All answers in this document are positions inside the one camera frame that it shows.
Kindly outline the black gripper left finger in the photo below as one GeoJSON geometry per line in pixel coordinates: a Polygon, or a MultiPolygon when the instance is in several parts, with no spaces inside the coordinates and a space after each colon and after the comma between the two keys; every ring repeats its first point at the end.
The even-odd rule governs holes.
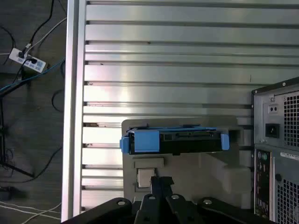
{"type": "Polygon", "coordinates": [[[146,194],[141,201],[131,202],[126,198],[117,197],[62,223],[157,224],[160,221],[162,180],[162,177],[151,177],[151,193],[146,194]]]}

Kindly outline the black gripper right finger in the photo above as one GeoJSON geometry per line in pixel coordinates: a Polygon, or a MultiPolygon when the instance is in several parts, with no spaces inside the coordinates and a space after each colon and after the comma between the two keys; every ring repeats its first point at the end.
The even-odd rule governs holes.
{"type": "Polygon", "coordinates": [[[272,224],[273,221],[212,197],[197,203],[172,192],[172,177],[161,177],[161,193],[178,224],[272,224]]]}

